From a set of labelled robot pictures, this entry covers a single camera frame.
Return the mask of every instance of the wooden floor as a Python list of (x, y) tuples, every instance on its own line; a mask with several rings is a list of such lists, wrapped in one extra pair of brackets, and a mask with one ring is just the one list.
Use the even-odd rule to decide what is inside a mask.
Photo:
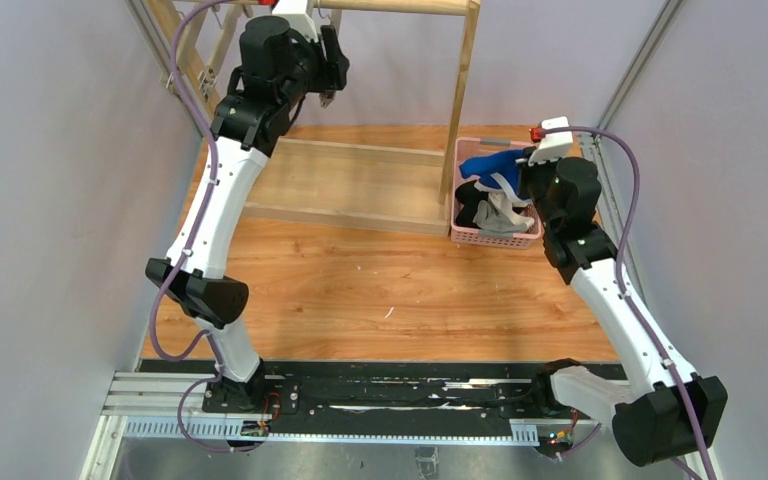
[[(464, 127), (462, 134), (528, 138), (524, 127)], [(443, 149), (446, 131), (297, 127), (291, 137)], [(264, 358), (617, 358), (540, 245), (526, 251), (459, 247), (443, 237), (243, 218), (226, 275), (251, 288), (246, 324)], [(198, 331), (168, 300), (158, 325), (161, 343), (173, 353)], [(155, 356), (149, 343), (143, 355)], [(194, 353), (209, 355), (204, 344)]]

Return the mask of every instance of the wooden shelf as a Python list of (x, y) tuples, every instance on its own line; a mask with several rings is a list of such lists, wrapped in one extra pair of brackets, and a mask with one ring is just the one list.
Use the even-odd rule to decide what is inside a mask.
[(246, 216), (447, 235), (443, 152), (282, 139)]

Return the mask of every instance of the black fabric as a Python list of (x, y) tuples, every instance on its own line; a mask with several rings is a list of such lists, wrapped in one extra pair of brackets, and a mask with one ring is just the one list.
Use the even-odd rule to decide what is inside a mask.
[(475, 224), (475, 214), (478, 212), (478, 204), (487, 200), (487, 192), (481, 192), (475, 188), (477, 180), (466, 182), (455, 190), (455, 199), (461, 204), (461, 211), (455, 217), (455, 225), (464, 228), (479, 228)]

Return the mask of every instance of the gray cloth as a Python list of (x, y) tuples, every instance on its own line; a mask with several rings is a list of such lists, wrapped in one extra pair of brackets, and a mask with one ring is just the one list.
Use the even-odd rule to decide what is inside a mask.
[(486, 200), (478, 203), (473, 221), (480, 229), (496, 233), (522, 233), (534, 225), (534, 220), (523, 225), (514, 225), (507, 216)]

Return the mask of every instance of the white strap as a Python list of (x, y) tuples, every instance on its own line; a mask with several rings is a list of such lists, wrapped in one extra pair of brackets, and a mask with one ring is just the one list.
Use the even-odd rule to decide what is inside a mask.
[(487, 199), (490, 200), (490, 203), (496, 207), (496, 210), (498, 210), (499, 213), (508, 217), (508, 220), (510, 220), (512, 224), (528, 225), (528, 228), (531, 228), (531, 226), (534, 225), (533, 218), (517, 215), (516, 212), (514, 212), (511, 200), (502, 192), (491, 192), (487, 195)]
[(514, 187), (508, 183), (508, 179), (506, 179), (501, 173), (491, 173), (490, 177), (493, 180), (496, 180), (496, 183), (502, 187), (502, 191), (505, 192), (505, 195), (507, 195), (508, 199), (511, 201), (514, 207), (526, 207), (531, 204), (531, 201), (523, 200), (517, 196), (516, 192), (514, 192)]

